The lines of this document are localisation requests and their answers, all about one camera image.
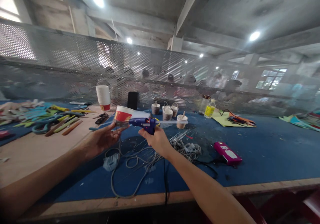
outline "popsicle stick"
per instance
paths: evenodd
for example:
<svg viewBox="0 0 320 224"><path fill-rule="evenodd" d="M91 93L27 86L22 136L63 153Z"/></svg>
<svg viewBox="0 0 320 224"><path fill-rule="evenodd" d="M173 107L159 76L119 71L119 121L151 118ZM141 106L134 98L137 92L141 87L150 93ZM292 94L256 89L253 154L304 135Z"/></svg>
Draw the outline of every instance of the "popsicle stick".
<svg viewBox="0 0 320 224"><path fill-rule="evenodd" d="M74 123L76 120L78 119L78 117L73 118L72 120L68 121L67 123L63 124L62 126L60 126L58 129L56 129L54 131L54 133L58 133L59 131L62 131L64 128L66 128L68 125Z"/></svg>
<svg viewBox="0 0 320 224"><path fill-rule="evenodd" d="M77 123L73 124L68 130L62 133L63 136L68 135L73 129L75 129L78 125L81 124L82 121L78 121Z"/></svg>
<svg viewBox="0 0 320 224"><path fill-rule="evenodd" d="M53 132L58 129L60 126L62 126L67 120L69 119L69 117L67 116L64 120L62 120L59 124L57 124L54 128L52 128L51 130L49 130L44 136L48 137L51 136L53 134Z"/></svg>

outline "hand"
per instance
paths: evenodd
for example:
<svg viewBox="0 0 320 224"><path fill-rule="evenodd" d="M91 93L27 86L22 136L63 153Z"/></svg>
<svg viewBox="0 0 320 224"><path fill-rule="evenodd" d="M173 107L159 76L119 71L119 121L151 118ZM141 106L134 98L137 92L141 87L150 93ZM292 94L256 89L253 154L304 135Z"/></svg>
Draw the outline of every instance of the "hand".
<svg viewBox="0 0 320 224"><path fill-rule="evenodd" d="M124 128L112 131L115 126L113 122L109 126L96 130L77 147L84 154L85 161L94 158L117 143Z"/></svg>
<svg viewBox="0 0 320 224"><path fill-rule="evenodd" d="M170 153L175 151L163 129L158 126L155 128L154 135L150 135L144 129L139 130L139 134L147 139L148 145L152 146L152 148L165 159L168 159Z"/></svg>

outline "ceiling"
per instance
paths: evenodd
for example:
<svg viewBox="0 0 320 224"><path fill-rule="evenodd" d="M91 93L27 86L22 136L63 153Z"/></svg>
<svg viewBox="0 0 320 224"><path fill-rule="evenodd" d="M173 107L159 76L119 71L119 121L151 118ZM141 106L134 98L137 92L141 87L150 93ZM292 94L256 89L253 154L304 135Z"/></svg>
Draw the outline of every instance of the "ceiling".
<svg viewBox="0 0 320 224"><path fill-rule="evenodd" d="M319 0L104 0L104 8L94 0L50 1L31 0L38 24L64 31L73 31L68 5L75 2L99 38L167 49L174 35L183 38L179 51L225 61L258 53L259 60L299 64L320 56ZM261 35L249 42L254 31Z"/></svg>

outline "paper cup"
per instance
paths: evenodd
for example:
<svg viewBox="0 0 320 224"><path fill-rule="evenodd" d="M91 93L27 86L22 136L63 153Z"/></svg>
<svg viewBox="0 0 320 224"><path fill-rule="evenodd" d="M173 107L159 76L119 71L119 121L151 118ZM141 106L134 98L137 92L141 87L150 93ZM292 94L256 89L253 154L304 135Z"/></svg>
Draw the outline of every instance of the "paper cup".
<svg viewBox="0 0 320 224"><path fill-rule="evenodd" d="M152 110L152 114L153 114L153 115L158 115L158 114L159 114L159 111L160 111L160 104L153 103L153 104L151 105L151 110Z"/></svg>
<svg viewBox="0 0 320 224"><path fill-rule="evenodd" d="M165 106L165 108L163 108L163 112L162 112L162 119L164 121L169 121L169 120L171 120L172 115L173 115L173 110L171 109L171 107L168 105Z"/></svg>
<svg viewBox="0 0 320 224"><path fill-rule="evenodd" d="M107 85L97 85L96 92L101 110L110 110L110 91Z"/></svg>
<svg viewBox="0 0 320 224"><path fill-rule="evenodd" d="M132 117L133 112L133 109L118 105L114 120L121 122L128 121Z"/></svg>
<svg viewBox="0 0 320 224"><path fill-rule="evenodd" d="M171 106L172 110L173 110L173 115L172 117L176 117L177 116L177 113L178 113L178 110L179 108L177 106Z"/></svg>
<svg viewBox="0 0 320 224"><path fill-rule="evenodd" d="M179 121L187 121L188 120L188 117L184 116L183 118L183 115L178 115L177 116L177 128L179 129L184 129L186 124L182 124L182 123L179 123Z"/></svg>
<svg viewBox="0 0 320 224"><path fill-rule="evenodd" d="M102 111L110 110L110 104L99 103L99 105Z"/></svg>

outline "white paper cup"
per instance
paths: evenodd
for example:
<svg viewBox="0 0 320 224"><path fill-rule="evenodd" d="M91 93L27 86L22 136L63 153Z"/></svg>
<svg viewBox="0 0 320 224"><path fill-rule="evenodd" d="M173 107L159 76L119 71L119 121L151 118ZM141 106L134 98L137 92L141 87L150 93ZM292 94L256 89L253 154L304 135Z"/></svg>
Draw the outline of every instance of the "white paper cup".
<svg viewBox="0 0 320 224"><path fill-rule="evenodd" d="M101 110L110 110L110 91L107 85L97 85L96 92Z"/></svg>
<svg viewBox="0 0 320 224"><path fill-rule="evenodd" d="M184 129L186 124L182 124L182 123L179 123L179 121L187 121L188 120L188 117L184 116L183 118L183 115L178 115L177 116L177 128L179 129Z"/></svg>
<svg viewBox="0 0 320 224"><path fill-rule="evenodd" d="M173 115L173 110L171 109L171 107L168 105L165 106L165 108L163 108L163 112L162 112L162 119L164 121L169 121L169 120L171 120L172 115Z"/></svg>
<svg viewBox="0 0 320 224"><path fill-rule="evenodd" d="M153 115L158 115L158 114L159 114L159 111L160 111L160 104L153 103L153 104L151 105L151 110L152 110L152 114L153 114Z"/></svg>
<svg viewBox="0 0 320 224"><path fill-rule="evenodd" d="M172 115L172 117L176 117L179 108L178 108L177 106L174 106L174 105L173 105L173 106L171 106L171 109L173 110L173 115Z"/></svg>

